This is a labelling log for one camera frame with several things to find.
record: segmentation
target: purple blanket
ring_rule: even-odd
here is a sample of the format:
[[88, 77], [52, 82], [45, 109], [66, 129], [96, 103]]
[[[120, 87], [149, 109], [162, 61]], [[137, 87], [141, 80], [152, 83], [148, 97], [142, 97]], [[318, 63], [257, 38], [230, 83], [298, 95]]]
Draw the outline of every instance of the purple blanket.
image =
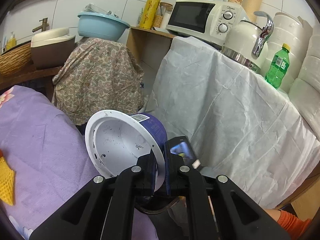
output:
[[[70, 119], [29, 88], [14, 86], [0, 96], [0, 149], [16, 172], [15, 205], [3, 208], [25, 239], [98, 175]], [[132, 239], [157, 239], [152, 222], [137, 211]]]

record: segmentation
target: microwave oven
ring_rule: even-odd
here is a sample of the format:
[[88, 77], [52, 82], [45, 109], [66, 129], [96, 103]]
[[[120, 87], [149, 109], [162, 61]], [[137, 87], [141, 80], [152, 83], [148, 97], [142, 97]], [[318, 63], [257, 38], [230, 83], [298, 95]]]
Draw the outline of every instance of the microwave oven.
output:
[[194, 36], [220, 48], [230, 29], [242, 20], [248, 20], [248, 17], [237, 3], [177, 0], [166, 29], [183, 36]]

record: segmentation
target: microwave knob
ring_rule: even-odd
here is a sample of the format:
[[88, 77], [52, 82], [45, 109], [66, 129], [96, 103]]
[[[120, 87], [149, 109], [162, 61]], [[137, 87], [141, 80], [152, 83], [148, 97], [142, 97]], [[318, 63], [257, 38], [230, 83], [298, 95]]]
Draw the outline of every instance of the microwave knob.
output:
[[230, 12], [230, 11], [225, 11], [223, 13], [223, 17], [226, 19], [226, 20], [230, 20], [232, 17], [233, 17], [233, 13]]
[[218, 31], [221, 32], [221, 33], [226, 33], [227, 30], [228, 30], [228, 26], [225, 23], [221, 23], [218, 26]]

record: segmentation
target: yellow mesh foam net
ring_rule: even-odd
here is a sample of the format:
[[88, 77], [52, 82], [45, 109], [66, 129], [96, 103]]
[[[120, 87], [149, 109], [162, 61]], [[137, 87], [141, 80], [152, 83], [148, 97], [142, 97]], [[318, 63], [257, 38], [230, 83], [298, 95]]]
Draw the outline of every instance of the yellow mesh foam net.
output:
[[8, 205], [14, 202], [14, 171], [9, 168], [4, 157], [0, 157], [0, 199]]

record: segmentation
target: white kettle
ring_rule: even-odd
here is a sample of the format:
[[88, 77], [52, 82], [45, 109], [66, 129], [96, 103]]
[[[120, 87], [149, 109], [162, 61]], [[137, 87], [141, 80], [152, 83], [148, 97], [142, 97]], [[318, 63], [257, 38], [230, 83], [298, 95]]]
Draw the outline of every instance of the white kettle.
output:
[[266, 17], [266, 26], [261, 29], [252, 22], [240, 21], [227, 34], [222, 53], [259, 73], [268, 54], [266, 41], [273, 32], [274, 23], [265, 12], [257, 11], [254, 14]]

